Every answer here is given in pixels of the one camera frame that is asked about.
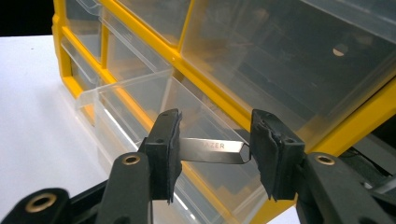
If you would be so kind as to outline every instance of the white surface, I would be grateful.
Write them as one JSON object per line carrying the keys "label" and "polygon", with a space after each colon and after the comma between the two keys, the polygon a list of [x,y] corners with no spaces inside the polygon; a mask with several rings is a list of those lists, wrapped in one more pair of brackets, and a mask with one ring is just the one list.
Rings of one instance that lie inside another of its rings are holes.
{"label": "white surface", "polygon": [[[0,37],[0,220],[44,188],[74,196],[106,179],[62,83],[52,36]],[[271,224],[300,223],[294,207]]]}

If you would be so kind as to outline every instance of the metal blade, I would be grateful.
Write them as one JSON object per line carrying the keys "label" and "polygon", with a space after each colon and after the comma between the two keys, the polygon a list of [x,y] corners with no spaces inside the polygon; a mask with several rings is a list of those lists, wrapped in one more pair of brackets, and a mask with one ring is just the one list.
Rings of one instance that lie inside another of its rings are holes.
{"label": "metal blade", "polygon": [[246,143],[228,140],[180,138],[180,159],[229,164],[250,161],[250,150]]}

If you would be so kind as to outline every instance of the yellow storage organizer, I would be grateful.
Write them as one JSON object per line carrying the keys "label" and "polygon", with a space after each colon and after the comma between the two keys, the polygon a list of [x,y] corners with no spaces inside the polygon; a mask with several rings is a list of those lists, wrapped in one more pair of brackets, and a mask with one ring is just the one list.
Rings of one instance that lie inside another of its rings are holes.
{"label": "yellow storage organizer", "polygon": [[[396,112],[391,3],[54,0],[54,5],[61,77],[75,97],[173,66],[181,83],[192,83],[203,93],[201,100],[207,96],[243,129],[250,129],[252,108],[268,110],[306,142],[306,152],[336,156]],[[230,209],[200,176],[192,182],[218,210]],[[267,201],[254,217],[234,221],[267,222],[292,204]]]}

